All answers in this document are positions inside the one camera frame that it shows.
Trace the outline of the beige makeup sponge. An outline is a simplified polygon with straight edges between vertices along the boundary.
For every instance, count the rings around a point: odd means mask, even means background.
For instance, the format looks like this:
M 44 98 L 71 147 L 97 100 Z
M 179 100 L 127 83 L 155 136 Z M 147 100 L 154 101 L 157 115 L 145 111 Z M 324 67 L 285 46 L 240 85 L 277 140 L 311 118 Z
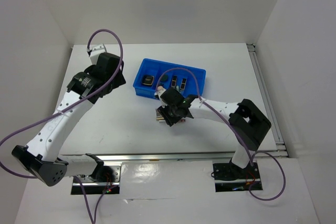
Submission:
M 163 86 L 158 86 L 157 91 L 165 91 L 166 89 Z

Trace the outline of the black gold lipstick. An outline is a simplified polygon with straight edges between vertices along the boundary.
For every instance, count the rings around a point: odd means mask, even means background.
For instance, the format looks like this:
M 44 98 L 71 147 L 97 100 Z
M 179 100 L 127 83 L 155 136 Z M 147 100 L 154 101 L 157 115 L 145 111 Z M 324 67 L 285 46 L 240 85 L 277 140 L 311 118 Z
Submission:
M 172 81 L 171 81 L 171 87 L 175 88 L 176 87 L 176 83 L 177 83 L 177 76 L 173 76 L 172 77 Z
M 183 79 L 182 79 L 182 82 L 181 82 L 181 85 L 180 85 L 180 90 L 181 90 L 181 91 L 185 90 L 186 82 L 187 82 L 187 79 L 186 79 L 186 78 L 183 78 Z

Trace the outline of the black square compact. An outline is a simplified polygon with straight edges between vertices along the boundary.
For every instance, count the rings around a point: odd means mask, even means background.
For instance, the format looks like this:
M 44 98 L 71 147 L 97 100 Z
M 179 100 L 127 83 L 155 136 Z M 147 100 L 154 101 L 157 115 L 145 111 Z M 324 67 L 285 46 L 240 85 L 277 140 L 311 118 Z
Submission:
M 146 87 L 151 87 L 151 86 L 153 85 L 154 78 L 155 78 L 154 76 L 145 74 L 145 75 L 142 77 L 141 84 L 142 84 L 143 86 L 146 86 Z

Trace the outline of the eyeshadow palette clear case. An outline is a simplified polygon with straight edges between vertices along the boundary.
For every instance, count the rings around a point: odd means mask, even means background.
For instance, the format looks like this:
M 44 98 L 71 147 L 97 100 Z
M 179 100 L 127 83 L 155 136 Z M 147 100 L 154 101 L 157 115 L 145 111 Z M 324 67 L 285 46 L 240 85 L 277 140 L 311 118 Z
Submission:
M 155 110 L 156 116 L 155 119 L 157 122 L 165 122 L 164 117 L 161 115 L 161 113 L 158 111 L 158 109 Z

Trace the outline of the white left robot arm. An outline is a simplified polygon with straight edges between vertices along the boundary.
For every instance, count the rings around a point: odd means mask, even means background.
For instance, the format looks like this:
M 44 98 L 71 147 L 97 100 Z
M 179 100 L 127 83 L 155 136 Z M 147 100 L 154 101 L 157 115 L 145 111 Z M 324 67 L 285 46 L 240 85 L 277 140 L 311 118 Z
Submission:
M 104 162 L 93 154 L 59 154 L 69 134 L 97 100 L 125 84 L 124 63 L 119 56 L 108 53 L 104 44 L 94 46 L 89 54 L 92 64 L 67 85 L 54 118 L 26 145 L 17 145 L 12 150 L 24 169 L 49 187 L 71 176 L 83 175 L 96 182 L 107 170 Z

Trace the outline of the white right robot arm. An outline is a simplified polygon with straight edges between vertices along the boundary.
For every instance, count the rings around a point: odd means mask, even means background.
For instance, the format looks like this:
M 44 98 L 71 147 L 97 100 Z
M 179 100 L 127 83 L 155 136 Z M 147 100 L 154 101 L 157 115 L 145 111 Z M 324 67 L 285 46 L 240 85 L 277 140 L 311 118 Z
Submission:
M 156 98 L 161 102 L 158 112 L 168 126 L 181 119 L 207 119 L 225 123 L 235 134 L 238 146 L 231 159 L 229 172 L 235 178 L 247 172 L 247 165 L 253 163 L 255 155 L 271 128 L 271 122 L 248 99 L 238 103 L 217 102 L 197 95 L 183 97 L 174 88 L 159 86 Z

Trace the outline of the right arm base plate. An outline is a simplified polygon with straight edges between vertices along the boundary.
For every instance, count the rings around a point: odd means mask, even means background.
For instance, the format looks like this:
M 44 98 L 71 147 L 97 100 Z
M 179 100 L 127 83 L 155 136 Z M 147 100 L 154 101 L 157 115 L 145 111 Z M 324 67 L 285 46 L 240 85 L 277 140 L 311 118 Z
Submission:
M 250 186 L 252 190 L 263 190 L 256 162 L 253 166 L 248 164 L 244 169 L 232 163 L 214 163 L 211 177 L 217 193 L 249 191 Z

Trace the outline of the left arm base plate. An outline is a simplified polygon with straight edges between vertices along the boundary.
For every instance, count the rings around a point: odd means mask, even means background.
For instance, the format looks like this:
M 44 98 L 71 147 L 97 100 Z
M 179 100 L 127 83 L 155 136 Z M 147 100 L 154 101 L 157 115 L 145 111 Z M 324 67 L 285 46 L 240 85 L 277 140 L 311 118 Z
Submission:
M 79 175 L 87 195 L 117 195 L 120 193 L 121 163 L 107 162 L 99 178 L 93 179 L 89 175 Z

